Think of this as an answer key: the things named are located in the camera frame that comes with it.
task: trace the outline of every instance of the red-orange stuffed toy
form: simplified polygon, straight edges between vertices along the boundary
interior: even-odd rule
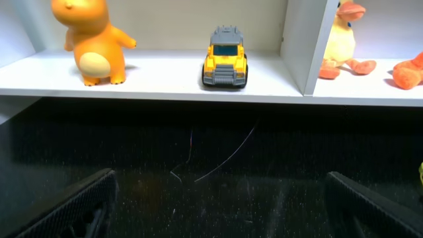
[[[393,72],[394,82],[402,89],[412,89],[423,80],[423,52],[412,60],[397,64]]]

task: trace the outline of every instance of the figurine arm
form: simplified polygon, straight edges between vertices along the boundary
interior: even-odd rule
[[[65,50],[72,51],[73,50],[73,35],[71,30],[67,30],[66,32],[66,41],[65,41]]]
[[[113,28],[113,35],[116,37],[118,43],[125,48],[134,49],[137,46],[136,40],[130,38],[125,32],[116,27]]]

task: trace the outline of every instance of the truck windshield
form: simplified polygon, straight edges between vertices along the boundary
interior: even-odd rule
[[[214,46],[213,55],[215,56],[237,56],[238,46]]]

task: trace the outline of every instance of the toy truck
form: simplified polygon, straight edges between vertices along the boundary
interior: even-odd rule
[[[245,87],[249,67],[243,42],[243,33],[237,27],[217,27],[210,38],[210,46],[203,65],[202,81],[204,85]]]

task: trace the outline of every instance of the yellow stuffed animal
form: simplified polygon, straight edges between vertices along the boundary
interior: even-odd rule
[[[358,75],[367,75],[376,68],[374,60],[360,63],[352,58],[356,41],[350,22],[361,19],[364,13],[365,8],[353,3],[353,0],[340,0],[323,56],[320,78],[335,79],[340,74],[338,67],[344,63]]]

